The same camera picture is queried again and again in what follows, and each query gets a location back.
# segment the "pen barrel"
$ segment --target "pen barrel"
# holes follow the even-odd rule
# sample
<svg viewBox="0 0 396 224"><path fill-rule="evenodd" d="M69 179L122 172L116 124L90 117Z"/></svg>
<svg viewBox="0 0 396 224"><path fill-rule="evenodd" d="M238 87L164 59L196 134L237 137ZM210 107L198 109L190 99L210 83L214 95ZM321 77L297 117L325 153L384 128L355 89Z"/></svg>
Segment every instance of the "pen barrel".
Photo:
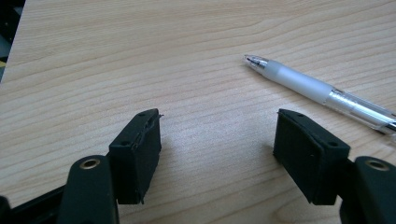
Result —
<svg viewBox="0 0 396 224"><path fill-rule="evenodd" d="M323 104L329 93L334 89L332 85L297 72L275 61L269 61L265 69L258 72L264 77L296 91L319 104Z"/></svg>
<svg viewBox="0 0 396 224"><path fill-rule="evenodd" d="M330 92L324 104L381 133L396 134L396 115L386 108L336 89Z"/></svg>

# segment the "pen tip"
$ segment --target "pen tip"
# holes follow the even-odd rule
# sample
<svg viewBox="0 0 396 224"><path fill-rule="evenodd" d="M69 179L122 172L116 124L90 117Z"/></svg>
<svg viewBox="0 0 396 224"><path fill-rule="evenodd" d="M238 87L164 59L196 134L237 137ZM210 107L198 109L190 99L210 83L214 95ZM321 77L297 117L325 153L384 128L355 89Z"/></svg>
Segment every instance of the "pen tip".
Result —
<svg viewBox="0 0 396 224"><path fill-rule="evenodd" d="M267 65L267 63L268 63L267 59L264 59L259 56L249 55L249 54L245 54L244 61L247 65L253 66L253 67L256 67L257 65L259 65L261 67L265 67L265 65Z"/></svg>

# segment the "wooden desk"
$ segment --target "wooden desk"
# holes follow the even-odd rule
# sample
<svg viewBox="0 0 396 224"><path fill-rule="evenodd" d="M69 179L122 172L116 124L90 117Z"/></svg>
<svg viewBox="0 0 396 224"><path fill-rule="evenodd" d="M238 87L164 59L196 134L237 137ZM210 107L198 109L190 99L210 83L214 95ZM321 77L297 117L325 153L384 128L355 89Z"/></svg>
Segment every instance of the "wooden desk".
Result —
<svg viewBox="0 0 396 224"><path fill-rule="evenodd" d="M396 163L386 137L276 85L242 56L278 60L396 111L394 1L27 1L0 87L0 194L12 206L106 154L158 107L163 151L121 223L338 223L272 155L279 108Z"/></svg>

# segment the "black plastic part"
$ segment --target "black plastic part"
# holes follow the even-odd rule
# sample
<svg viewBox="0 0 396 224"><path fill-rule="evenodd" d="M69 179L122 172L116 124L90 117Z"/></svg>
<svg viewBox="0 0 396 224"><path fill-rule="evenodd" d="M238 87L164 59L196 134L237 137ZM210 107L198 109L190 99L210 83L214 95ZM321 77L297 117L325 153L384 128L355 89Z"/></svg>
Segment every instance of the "black plastic part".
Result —
<svg viewBox="0 0 396 224"><path fill-rule="evenodd" d="M372 157L358 157L355 166L355 190L367 223L396 223L396 167Z"/></svg>
<svg viewBox="0 0 396 224"><path fill-rule="evenodd" d="M361 202L356 193L356 166L348 160L345 164L337 167L338 180L336 191L343 199L340 207L340 218L343 224L367 224L361 208Z"/></svg>
<svg viewBox="0 0 396 224"><path fill-rule="evenodd" d="M20 15L10 5L0 3L0 35L10 44L17 33Z"/></svg>
<svg viewBox="0 0 396 224"><path fill-rule="evenodd" d="M160 158L160 117L158 109L137 114L109 146L119 204L144 202Z"/></svg>
<svg viewBox="0 0 396 224"><path fill-rule="evenodd" d="M279 109L274 155L310 203L335 203L336 168L347 162L349 150L307 116Z"/></svg>
<svg viewBox="0 0 396 224"><path fill-rule="evenodd" d="M0 196L0 223L6 223L11 219L11 207L8 199Z"/></svg>
<svg viewBox="0 0 396 224"><path fill-rule="evenodd" d="M12 209L13 223L55 223L64 186Z"/></svg>
<svg viewBox="0 0 396 224"><path fill-rule="evenodd" d="M89 156L72 165L57 223L119 223L107 157Z"/></svg>

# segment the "white pen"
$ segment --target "white pen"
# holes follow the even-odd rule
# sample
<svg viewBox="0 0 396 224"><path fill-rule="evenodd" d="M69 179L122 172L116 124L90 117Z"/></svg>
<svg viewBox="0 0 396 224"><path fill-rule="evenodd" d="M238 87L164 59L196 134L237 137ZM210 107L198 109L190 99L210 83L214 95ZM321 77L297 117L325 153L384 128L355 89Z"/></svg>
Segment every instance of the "white pen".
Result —
<svg viewBox="0 0 396 224"><path fill-rule="evenodd" d="M381 133L389 134L393 142L396 142L396 115L386 108L340 91L332 85L299 73L282 63L253 55L245 55L245 62L264 77Z"/></svg>

